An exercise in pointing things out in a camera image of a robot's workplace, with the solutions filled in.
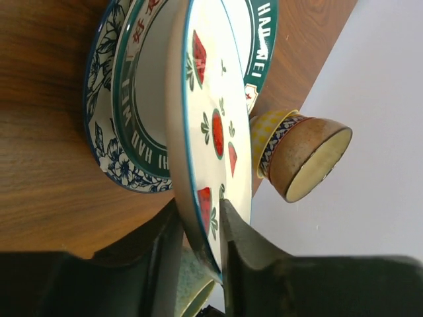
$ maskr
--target red watermelon design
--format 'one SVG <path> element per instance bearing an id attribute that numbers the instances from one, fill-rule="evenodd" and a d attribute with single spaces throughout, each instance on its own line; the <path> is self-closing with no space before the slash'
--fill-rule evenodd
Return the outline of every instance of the red watermelon design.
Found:
<path id="1" fill-rule="evenodd" d="M 231 162 L 231 171 L 232 171 L 232 177 L 233 177 L 233 173 L 235 171 L 235 165 L 237 164 L 237 152 L 233 146 L 233 144 L 231 142 L 228 143 L 227 145 L 228 147 L 228 151 L 229 151 L 229 161 Z"/>
<path id="2" fill-rule="evenodd" d="M 194 56 L 195 69 L 197 74 L 198 83 L 203 87 L 204 72 L 206 70 L 207 52 L 201 43 L 197 32 L 194 31 L 192 35 L 192 55 Z"/>
<path id="3" fill-rule="evenodd" d="M 224 142 L 223 142 L 223 124 L 219 110 L 215 109 L 211 116 L 211 133 L 213 134 L 213 144 L 216 155 L 220 160 L 223 156 Z"/>
<path id="4" fill-rule="evenodd" d="M 205 187 L 197 191 L 198 201 L 200 202 L 201 218 L 203 219 L 206 234 L 209 234 L 210 229 L 210 211 L 212 210 L 212 191 L 210 187 Z"/>

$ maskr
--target ceramic plate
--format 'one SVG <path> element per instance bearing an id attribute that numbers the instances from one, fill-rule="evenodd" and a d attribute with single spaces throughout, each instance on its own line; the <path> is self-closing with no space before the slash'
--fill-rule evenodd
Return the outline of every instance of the ceramic plate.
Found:
<path id="1" fill-rule="evenodd" d="M 235 34 L 249 112 L 269 72 L 278 27 L 278 2 L 223 0 Z"/>
<path id="2" fill-rule="evenodd" d="M 252 176 L 243 72 L 220 0 L 180 0 L 166 80 L 176 202 L 191 247 L 221 281 L 219 199 L 249 222 Z"/>
<path id="3" fill-rule="evenodd" d="M 165 138 L 165 62 L 178 1 L 135 1 L 112 70 L 114 125 L 134 164 L 169 178 Z"/>
<path id="4" fill-rule="evenodd" d="M 172 188 L 171 181 L 146 174 L 131 163 L 115 134 L 112 121 L 112 64 L 129 7 L 129 0 L 112 1 L 94 39 L 84 82 L 85 131 L 97 164 L 110 179 L 135 192 L 162 192 Z"/>

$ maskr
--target white plate with watermelon pattern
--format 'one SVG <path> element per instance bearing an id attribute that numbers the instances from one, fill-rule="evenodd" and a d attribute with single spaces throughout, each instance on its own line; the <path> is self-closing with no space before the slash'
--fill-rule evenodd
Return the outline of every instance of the white plate with watermelon pattern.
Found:
<path id="1" fill-rule="evenodd" d="M 192 249 L 221 283 L 219 199 L 229 199 L 249 223 L 252 197 L 243 71 L 221 1 L 180 0 L 166 80 L 176 202 Z"/>

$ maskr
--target dark green object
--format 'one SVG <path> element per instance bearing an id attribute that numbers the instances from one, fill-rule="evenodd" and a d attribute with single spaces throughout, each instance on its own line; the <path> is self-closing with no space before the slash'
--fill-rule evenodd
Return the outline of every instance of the dark green object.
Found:
<path id="1" fill-rule="evenodd" d="M 422 317 L 423 269 L 407 257 L 295 258 L 220 203 L 228 317 Z"/>
<path id="2" fill-rule="evenodd" d="M 295 258 L 247 225 L 228 200 L 220 204 L 226 316 L 423 316 L 423 269 L 413 259 Z M 0 253 L 0 316 L 173 316 L 182 233 L 172 200 L 90 260 Z M 208 307 L 199 316 L 224 314 Z"/>
<path id="3" fill-rule="evenodd" d="M 173 316 L 183 229 L 174 200 L 91 260 L 0 254 L 0 316 Z"/>

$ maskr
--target plate with green border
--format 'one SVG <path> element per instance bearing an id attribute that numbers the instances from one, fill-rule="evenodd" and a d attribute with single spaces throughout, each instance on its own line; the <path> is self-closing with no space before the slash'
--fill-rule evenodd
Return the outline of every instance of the plate with green border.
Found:
<path id="1" fill-rule="evenodd" d="M 112 70 L 116 133 L 140 170 L 169 179 L 165 138 L 165 63 L 178 1 L 139 0 L 131 5 Z"/>
<path id="2" fill-rule="evenodd" d="M 249 113 L 267 74 L 278 30 L 278 0 L 223 0 L 231 20 L 244 73 Z"/>
<path id="3" fill-rule="evenodd" d="M 164 63 L 178 1 L 134 1 L 118 42 L 112 70 L 116 133 L 140 170 L 170 178 L 164 124 Z M 278 0 L 223 0 L 239 48 L 245 98 L 251 112 L 270 68 Z"/>

